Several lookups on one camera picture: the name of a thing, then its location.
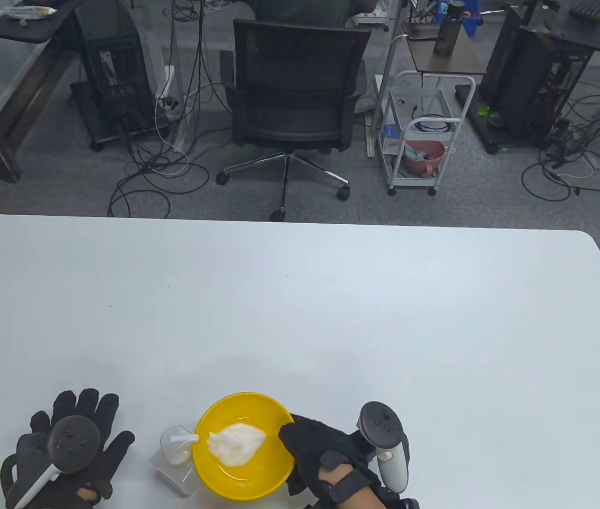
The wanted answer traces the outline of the person's left hand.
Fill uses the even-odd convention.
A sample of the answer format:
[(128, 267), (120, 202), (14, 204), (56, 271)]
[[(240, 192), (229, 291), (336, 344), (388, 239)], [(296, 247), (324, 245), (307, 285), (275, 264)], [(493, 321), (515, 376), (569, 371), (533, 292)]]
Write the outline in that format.
[(87, 388), (61, 392), (50, 413), (36, 412), (30, 432), (1, 466), (5, 507), (94, 508), (109, 499), (112, 478), (135, 441), (130, 431), (110, 437), (119, 405), (116, 393)]

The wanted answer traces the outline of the person's right hand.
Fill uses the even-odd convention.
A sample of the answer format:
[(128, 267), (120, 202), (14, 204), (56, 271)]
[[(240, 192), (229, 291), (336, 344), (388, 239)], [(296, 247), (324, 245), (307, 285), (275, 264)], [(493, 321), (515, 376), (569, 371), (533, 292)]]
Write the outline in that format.
[(361, 431), (346, 434), (320, 421), (293, 415), (293, 422), (281, 427), (278, 438), (295, 461), (286, 480), (291, 496), (308, 489), (320, 507), (348, 507), (361, 490), (369, 489), (383, 507), (413, 507), (417, 503), (387, 488), (369, 468), (375, 446)]

